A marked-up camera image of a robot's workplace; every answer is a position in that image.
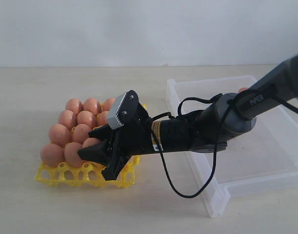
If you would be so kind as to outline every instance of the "white wall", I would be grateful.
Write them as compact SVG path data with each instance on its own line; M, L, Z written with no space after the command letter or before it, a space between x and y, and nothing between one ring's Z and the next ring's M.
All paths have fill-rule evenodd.
M278 63L298 0L0 0L0 67Z

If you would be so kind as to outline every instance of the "sticker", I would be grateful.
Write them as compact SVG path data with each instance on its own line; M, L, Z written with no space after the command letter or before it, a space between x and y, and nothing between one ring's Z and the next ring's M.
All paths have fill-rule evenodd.
M152 123L151 128L154 131L154 133L157 137L157 140L158 140L158 143L157 143L154 140L153 135L151 134L152 146L153 146L154 151L157 151L157 152L159 151L158 144L159 144L161 150L163 151L163 147L162 147L162 144L161 144L161 141L160 141L160 121L154 121Z

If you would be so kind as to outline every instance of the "plastic egg tray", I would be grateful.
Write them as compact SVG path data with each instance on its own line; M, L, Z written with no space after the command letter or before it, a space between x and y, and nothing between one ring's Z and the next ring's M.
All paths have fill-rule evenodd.
M139 156L132 156L120 172L117 180L106 181L101 174L105 167L94 162L86 162L80 168L71 167L66 162L52 168L42 162L35 179L49 186L58 186L59 183L65 183L73 187L80 187L83 184L91 184L95 187L114 184L119 188L128 188L135 183L134 166L138 164Z

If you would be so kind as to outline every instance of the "table surface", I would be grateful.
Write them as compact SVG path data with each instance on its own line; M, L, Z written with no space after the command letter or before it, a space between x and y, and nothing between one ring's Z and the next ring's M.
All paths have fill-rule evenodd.
M35 181L48 129L70 98L134 89L154 116L167 110L167 79L260 78L273 67L0 68L0 233L298 233L298 186L231 199L222 217L209 218L200 197L174 194L159 155L141 157L127 189ZM166 161L180 191L197 190L186 158Z

